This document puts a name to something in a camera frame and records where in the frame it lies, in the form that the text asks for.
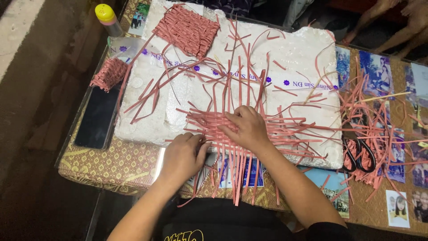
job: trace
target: black shirt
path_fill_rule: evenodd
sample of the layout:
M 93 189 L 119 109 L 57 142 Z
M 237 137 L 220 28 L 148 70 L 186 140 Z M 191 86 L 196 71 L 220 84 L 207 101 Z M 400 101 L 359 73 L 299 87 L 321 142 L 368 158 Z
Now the black shirt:
M 276 212 L 230 199 L 194 199 L 175 209 L 162 224 L 159 240 L 294 240 L 293 234 L 276 217 Z M 336 223 L 315 223 L 306 240 L 353 240 L 347 228 Z

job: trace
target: scissors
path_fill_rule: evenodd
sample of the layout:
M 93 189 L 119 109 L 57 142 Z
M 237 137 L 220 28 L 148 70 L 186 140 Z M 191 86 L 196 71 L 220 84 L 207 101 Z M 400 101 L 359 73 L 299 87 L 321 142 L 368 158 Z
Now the scissors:
M 343 124 L 343 128 L 353 129 L 350 123 Z M 345 167 L 345 165 L 343 165 L 342 169 L 344 169 L 347 172 L 354 172 L 356 169 L 360 169 L 361 171 L 366 173 L 373 172 L 376 168 L 376 158 L 372 150 L 370 149 L 370 147 L 367 145 L 367 143 L 363 139 L 358 139 L 357 135 L 355 134 L 355 131 L 350 131 L 350 130 L 343 131 L 343 135 L 342 135 L 343 145 L 348 146 L 348 142 L 346 141 L 346 139 L 355 141 L 355 145 L 357 146 L 357 156 L 361 153 L 362 147 L 366 149 L 370 158 L 370 166 L 367 169 L 365 169 L 361 164 L 361 157 L 355 160 L 355 157 L 352 155 L 351 151 L 348 149 L 346 154 L 351 160 L 351 169 L 348 169 L 347 167 Z

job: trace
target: table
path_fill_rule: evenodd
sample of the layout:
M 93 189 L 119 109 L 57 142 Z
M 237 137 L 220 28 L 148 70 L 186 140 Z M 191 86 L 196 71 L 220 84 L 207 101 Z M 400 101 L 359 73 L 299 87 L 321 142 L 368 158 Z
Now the table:
M 128 2 L 121 19 L 121 25 L 124 30 L 127 30 L 131 24 L 132 10 L 135 9 L 137 2 L 138 0 L 129 0 Z M 358 55 L 358 50 L 355 48 L 348 49 L 351 51 L 350 78 L 354 78 L 356 75 L 355 57 Z M 404 66 L 410 64 L 391 58 L 390 65 L 395 92 L 404 91 L 406 87 Z M 405 97 L 398 96 L 397 99 L 405 100 Z M 126 142 L 115 136 L 112 138 L 110 147 L 104 151 L 80 148 L 72 144 L 82 113 L 84 113 L 86 101 L 87 95 L 75 118 L 71 136 L 66 140 L 63 152 L 60 155 L 59 174 L 81 184 L 104 188 L 125 195 L 135 195 L 147 190 L 154 181 L 156 171 L 159 169 L 156 164 L 162 158 L 160 147 Z M 409 117 L 404 115 L 404 108 L 406 108 L 407 113 L 413 113 L 410 103 L 406 103 L 406 106 L 404 106 L 398 100 L 390 101 L 391 121 L 396 127 L 404 129 L 405 132 L 412 132 L 412 122 Z M 422 115 L 428 116 L 428 109 L 422 109 Z M 399 126 L 403 118 L 406 118 L 406 121 L 403 126 Z M 406 156 L 406 161 L 411 161 L 409 156 Z M 208 181 L 204 182 L 197 197 L 211 197 L 214 187 L 211 185 L 209 178 L 208 176 Z M 268 209 L 290 212 L 291 210 L 282 197 L 280 198 L 281 205 L 276 205 L 275 185 L 268 172 L 264 174 L 264 180 L 265 186 L 257 189 L 255 204 Z M 388 226 L 385 190 L 393 190 L 393 188 L 386 180 L 382 182 L 379 190 L 368 203 L 365 200 L 373 192 L 373 187 L 353 180 L 349 184 L 354 197 L 354 204 L 350 205 L 351 218 L 347 222 L 412 235 L 428 236 L 425 233 L 428 230 L 428 223 L 416 222 L 412 211 L 409 211 L 410 229 Z M 422 188 L 413 186 L 411 173 L 406 174 L 406 184 L 398 182 L 395 182 L 395 184 L 400 191 L 406 192 L 408 197 L 411 197 L 411 192 L 414 190 L 423 191 Z M 248 192 L 242 196 L 241 200 L 243 202 L 251 202 L 252 190 L 252 188 L 249 188 Z M 180 191 L 181 196 L 184 198 L 191 197 L 192 193 L 193 188 L 188 184 L 185 184 Z M 231 192 L 227 192 L 226 189 L 219 189 L 216 197 L 232 198 Z

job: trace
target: forearm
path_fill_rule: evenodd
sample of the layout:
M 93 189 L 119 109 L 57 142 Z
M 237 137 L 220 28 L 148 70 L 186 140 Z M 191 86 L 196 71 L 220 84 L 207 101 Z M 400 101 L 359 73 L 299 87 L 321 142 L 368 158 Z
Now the forearm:
M 272 144 L 261 150 L 256 156 L 269 171 L 287 204 L 305 228 L 319 222 L 346 226 L 320 189 Z
M 148 241 L 159 215 L 174 195 L 174 190 L 165 190 L 162 180 L 153 183 L 131 210 L 122 218 L 111 232 L 108 241 Z

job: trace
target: plastic bottle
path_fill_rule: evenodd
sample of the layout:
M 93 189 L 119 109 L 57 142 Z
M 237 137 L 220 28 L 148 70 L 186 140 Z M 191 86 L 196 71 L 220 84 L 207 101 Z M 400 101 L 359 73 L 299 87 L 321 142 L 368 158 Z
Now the plastic bottle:
M 123 37 L 125 34 L 120 26 L 113 9 L 107 4 L 98 4 L 95 7 L 95 14 L 98 20 L 106 28 L 108 35 L 111 37 Z

